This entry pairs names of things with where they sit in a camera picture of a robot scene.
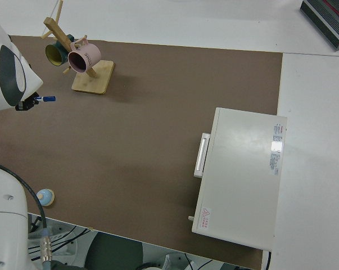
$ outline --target metal connector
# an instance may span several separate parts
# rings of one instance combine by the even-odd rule
[[[40,258],[42,263],[52,261],[52,246],[49,236],[42,236],[40,239]]]

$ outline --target black cable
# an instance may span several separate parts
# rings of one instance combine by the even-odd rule
[[[189,263],[189,266],[191,267],[191,270],[193,270],[193,267],[192,267],[191,261],[188,259],[187,253],[184,253],[184,256],[186,256],[186,258],[187,258],[187,261],[188,261],[188,263]]]
[[[10,175],[12,175],[14,178],[16,178],[28,191],[29,193],[32,195],[33,199],[35,200],[35,203],[37,204],[37,207],[39,209],[40,212],[40,216],[42,217],[42,222],[43,222],[43,228],[47,228],[47,221],[46,221],[46,215],[44,214],[44,210],[42,205],[40,204],[39,199],[37,198],[37,195],[34,193],[34,191],[31,189],[31,187],[16,173],[12,172],[11,170],[9,170],[8,168],[2,166],[0,164],[0,169],[5,171],[6,173],[9,173]]]
[[[206,262],[205,264],[202,264],[202,266],[200,268],[198,268],[197,270],[201,269],[203,266],[209,264],[210,262],[212,262],[213,260],[209,260],[208,262]]]
[[[58,239],[53,240],[52,243],[55,243],[55,242],[57,242],[57,241],[59,241],[59,240],[65,238],[66,236],[68,236],[68,235],[69,235],[74,229],[76,229],[76,228],[77,228],[77,226],[74,226],[74,227],[70,230],[70,232],[66,233],[65,235],[61,236],[61,237],[58,238]],[[31,246],[31,247],[29,247],[28,249],[37,249],[37,248],[40,248],[40,246]]]
[[[189,263],[189,266],[191,267],[191,270],[193,270],[193,267],[192,267],[192,265],[191,265],[191,261],[188,259],[187,253],[184,253],[184,256],[186,256],[186,259],[187,259],[187,261],[188,261],[188,263]],[[197,270],[201,269],[203,266],[209,264],[209,263],[212,262],[212,261],[213,261],[213,260],[209,260],[209,261],[206,262],[205,264],[202,264],[202,265],[200,266],[200,268],[198,268]]]
[[[60,245],[59,247],[56,247],[55,249],[52,250],[52,252],[55,252],[57,251],[58,249],[61,249],[62,247],[64,247],[65,245],[68,245],[69,243],[71,243],[73,240],[76,240],[78,237],[82,236],[82,235],[85,235],[87,233],[87,229],[84,229],[80,234],[78,234],[77,236],[73,237],[72,239],[69,239],[67,241],[65,241],[64,244]],[[39,260],[40,259],[40,256],[38,257],[35,257],[33,259],[31,259],[31,261],[34,261],[34,260]]]
[[[272,253],[269,252],[268,254],[268,261],[266,263],[266,267],[265,267],[265,270],[269,270],[269,265],[270,265],[270,258],[272,257]]]
[[[85,233],[83,233],[83,234],[80,235],[80,236],[86,235],[88,232],[90,232],[90,231],[86,231]],[[67,242],[67,244],[69,244],[69,242],[72,242],[72,241],[75,240],[76,238],[77,238],[77,237],[75,236],[75,237],[73,237],[73,238],[71,238],[71,239],[68,239],[68,240],[65,240],[65,241],[56,243],[56,244],[54,244],[54,245],[51,245],[51,247],[54,247],[54,246],[60,245],[61,243],[66,243],[66,242]],[[33,254],[33,253],[36,253],[36,252],[40,252],[40,250],[35,250],[35,251],[32,251],[32,252],[30,252],[30,253],[28,253],[28,254]]]
[[[42,221],[42,218],[41,217],[36,217],[35,218],[35,221],[31,223],[32,228],[30,229],[29,232],[35,232],[38,229],[38,227],[39,227],[39,226],[37,226],[37,222],[38,221]]]

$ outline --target brown table mat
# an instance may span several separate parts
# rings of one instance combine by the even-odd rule
[[[0,111],[0,164],[54,190],[48,217],[260,269],[261,250],[192,233],[188,216],[215,108],[276,114],[281,53],[93,41],[116,65],[99,96],[71,90],[75,73],[44,54],[52,39],[13,42],[57,101]]]

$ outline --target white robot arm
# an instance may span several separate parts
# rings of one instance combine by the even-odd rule
[[[28,110],[38,104],[37,89],[43,84],[0,26],[0,110]]]
[[[28,110],[38,99],[43,84],[18,48],[0,26],[0,110]],[[49,97],[44,101],[54,101]],[[35,270],[28,256],[28,214],[24,190],[14,174],[0,169],[0,270]],[[49,233],[43,223],[43,268],[51,268]]]

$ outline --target label sticker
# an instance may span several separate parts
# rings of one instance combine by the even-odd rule
[[[281,124],[276,124],[273,128],[273,140],[270,153],[270,174],[277,176],[281,169],[281,157],[283,152],[283,133],[285,127]]]
[[[200,219],[200,228],[203,230],[208,230],[209,227],[209,218],[210,218],[211,209],[207,207],[202,207],[201,219]]]

